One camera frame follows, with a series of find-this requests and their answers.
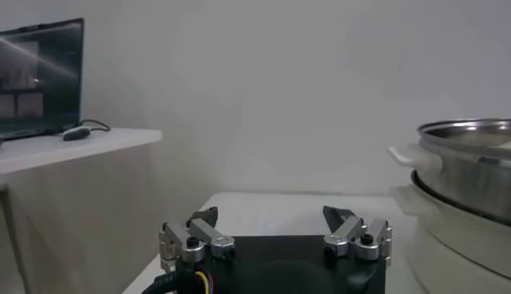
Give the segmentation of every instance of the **white wall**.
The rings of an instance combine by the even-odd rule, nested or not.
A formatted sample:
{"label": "white wall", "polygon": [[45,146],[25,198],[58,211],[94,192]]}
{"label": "white wall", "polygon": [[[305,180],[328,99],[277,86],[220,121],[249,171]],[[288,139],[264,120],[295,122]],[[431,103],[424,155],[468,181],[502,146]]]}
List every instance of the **white wall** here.
{"label": "white wall", "polygon": [[[154,173],[159,191],[144,196],[146,207],[168,214],[159,210],[145,224],[163,215],[182,220],[220,190],[385,192],[407,182],[409,172],[391,162],[386,147],[416,140],[417,125],[510,116],[506,0],[1,5],[1,29],[85,17],[84,116],[164,130],[164,142],[141,165]],[[93,166],[83,168],[103,177]],[[47,173],[53,181],[41,185],[54,187],[64,171]],[[135,178],[137,171],[118,169],[116,175]],[[70,208],[79,209],[68,203],[57,210]],[[101,216],[111,221],[108,213]],[[61,234],[67,236],[64,229]],[[142,256],[154,253],[135,242],[132,254],[136,248]],[[136,266],[112,284],[125,283]],[[107,281],[98,285],[109,287]]]}

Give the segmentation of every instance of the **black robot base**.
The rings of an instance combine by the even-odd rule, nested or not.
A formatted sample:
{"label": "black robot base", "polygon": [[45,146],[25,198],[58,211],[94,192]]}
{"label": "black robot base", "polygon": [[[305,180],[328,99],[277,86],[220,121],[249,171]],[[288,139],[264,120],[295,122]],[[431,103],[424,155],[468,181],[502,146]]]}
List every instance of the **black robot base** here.
{"label": "black robot base", "polygon": [[167,272],[143,293],[383,294],[391,227],[367,225],[350,210],[324,207],[326,236],[225,236],[217,208],[187,228],[164,224],[160,257]]}

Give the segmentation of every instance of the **white table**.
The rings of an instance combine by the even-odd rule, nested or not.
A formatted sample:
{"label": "white table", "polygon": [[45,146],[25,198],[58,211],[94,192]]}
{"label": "white table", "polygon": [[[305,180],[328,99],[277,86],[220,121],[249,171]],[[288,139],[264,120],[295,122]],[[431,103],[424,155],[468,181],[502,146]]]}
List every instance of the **white table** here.
{"label": "white table", "polygon": [[[89,137],[79,141],[63,141],[59,135],[6,141],[0,148],[0,192],[4,192],[5,185],[8,185],[1,175],[149,144],[160,141],[161,138],[162,134],[159,130],[113,128],[110,132],[92,132]],[[22,254],[14,227],[17,218],[14,215],[17,213],[18,211],[10,206],[10,201],[0,203],[0,218],[2,218],[0,220],[0,264],[2,265],[0,292],[2,293],[24,293],[28,285],[29,278],[22,279],[20,276],[19,264],[22,262]]]}
{"label": "white table", "polygon": [[[404,216],[392,197],[219,193],[202,209],[217,206],[216,228],[230,236],[314,235],[328,233],[323,219],[324,205],[351,209],[367,220],[375,217],[389,220],[394,227],[394,248],[386,292],[423,293],[405,259],[405,247],[414,231],[415,220]],[[123,293],[140,294],[162,273],[160,257],[156,256]]]}

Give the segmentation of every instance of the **laptop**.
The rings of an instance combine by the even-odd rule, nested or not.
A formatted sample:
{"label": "laptop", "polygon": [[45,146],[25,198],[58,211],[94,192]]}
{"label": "laptop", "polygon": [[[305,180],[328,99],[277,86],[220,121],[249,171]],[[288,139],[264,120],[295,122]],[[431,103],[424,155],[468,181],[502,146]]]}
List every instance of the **laptop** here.
{"label": "laptop", "polygon": [[0,32],[0,138],[78,124],[83,32],[81,18]]}

